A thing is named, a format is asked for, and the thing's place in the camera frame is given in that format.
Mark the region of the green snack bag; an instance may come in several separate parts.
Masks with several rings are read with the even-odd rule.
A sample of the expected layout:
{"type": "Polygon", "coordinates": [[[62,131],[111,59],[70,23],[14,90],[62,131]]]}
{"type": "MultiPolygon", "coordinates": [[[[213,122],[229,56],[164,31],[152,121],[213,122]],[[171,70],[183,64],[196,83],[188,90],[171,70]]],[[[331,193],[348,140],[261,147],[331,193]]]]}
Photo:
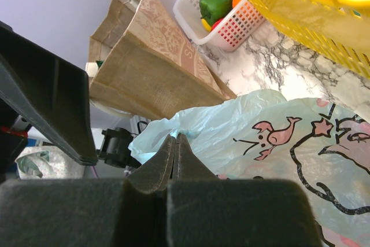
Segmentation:
{"type": "Polygon", "coordinates": [[[99,61],[96,61],[97,65],[98,65],[98,68],[100,68],[103,64],[103,61],[102,60],[99,60],[99,61]]]}

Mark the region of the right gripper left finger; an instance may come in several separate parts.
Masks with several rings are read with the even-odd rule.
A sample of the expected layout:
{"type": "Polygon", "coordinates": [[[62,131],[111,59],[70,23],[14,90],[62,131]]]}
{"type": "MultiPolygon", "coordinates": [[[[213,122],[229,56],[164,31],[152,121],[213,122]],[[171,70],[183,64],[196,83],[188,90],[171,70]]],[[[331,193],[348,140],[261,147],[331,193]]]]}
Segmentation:
{"type": "Polygon", "coordinates": [[[132,179],[9,180],[2,246],[169,246],[165,193],[132,179]]]}

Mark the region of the brown jute tote bag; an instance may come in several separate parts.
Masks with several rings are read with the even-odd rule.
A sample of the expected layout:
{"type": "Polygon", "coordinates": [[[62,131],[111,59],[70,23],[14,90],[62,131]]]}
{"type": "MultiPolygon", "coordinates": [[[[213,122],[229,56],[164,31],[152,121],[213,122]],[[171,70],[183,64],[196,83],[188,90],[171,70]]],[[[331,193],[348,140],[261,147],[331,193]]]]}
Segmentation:
{"type": "Polygon", "coordinates": [[[121,116],[169,119],[235,98],[160,0],[111,0],[90,36],[87,72],[91,103],[121,116]]]}

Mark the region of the blue cartoon plastic bag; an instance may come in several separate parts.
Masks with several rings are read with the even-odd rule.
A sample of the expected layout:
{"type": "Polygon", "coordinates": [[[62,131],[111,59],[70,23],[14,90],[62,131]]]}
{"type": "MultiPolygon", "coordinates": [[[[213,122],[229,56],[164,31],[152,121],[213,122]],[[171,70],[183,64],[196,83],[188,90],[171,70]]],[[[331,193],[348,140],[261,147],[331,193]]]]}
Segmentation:
{"type": "Polygon", "coordinates": [[[324,245],[369,245],[369,123],[354,112],[319,98],[288,101],[260,90],[152,121],[129,149],[145,163],[166,136],[180,133],[221,178],[299,184],[324,245]]]}

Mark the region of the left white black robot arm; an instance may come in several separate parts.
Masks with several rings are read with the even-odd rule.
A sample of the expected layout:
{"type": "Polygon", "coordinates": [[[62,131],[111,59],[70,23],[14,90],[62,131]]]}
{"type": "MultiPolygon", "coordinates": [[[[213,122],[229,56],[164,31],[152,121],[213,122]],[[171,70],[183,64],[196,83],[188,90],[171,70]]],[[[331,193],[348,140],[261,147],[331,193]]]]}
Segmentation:
{"type": "Polygon", "coordinates": [[[104,130],[94,145],[85,71],[1,24],[1,169],[24,150],[31,128],[80,165],[140,166],[123,128],[104,130]]]}

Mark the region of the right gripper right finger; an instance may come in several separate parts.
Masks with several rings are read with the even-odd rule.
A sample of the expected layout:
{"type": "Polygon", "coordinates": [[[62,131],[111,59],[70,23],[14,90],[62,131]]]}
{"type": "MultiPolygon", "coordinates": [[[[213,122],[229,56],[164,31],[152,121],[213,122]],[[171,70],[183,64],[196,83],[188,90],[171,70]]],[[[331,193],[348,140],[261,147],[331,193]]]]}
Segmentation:
{"type": "Polygon", "coordinates": [[[321,246],[309,201],[284,179],[196,180],[167,187],[168,246],[321,246]]]}

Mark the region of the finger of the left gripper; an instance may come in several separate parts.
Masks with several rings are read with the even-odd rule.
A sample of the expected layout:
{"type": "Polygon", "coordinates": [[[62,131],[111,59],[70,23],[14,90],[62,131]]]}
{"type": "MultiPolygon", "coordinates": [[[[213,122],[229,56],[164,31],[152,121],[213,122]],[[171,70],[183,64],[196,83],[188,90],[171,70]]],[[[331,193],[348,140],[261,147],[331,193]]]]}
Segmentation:
{"type": "Polygon", "coordinates": [[[97,163],[87,74],[5,23],[1,23],[1,99],[77,163],[97,163]]]}

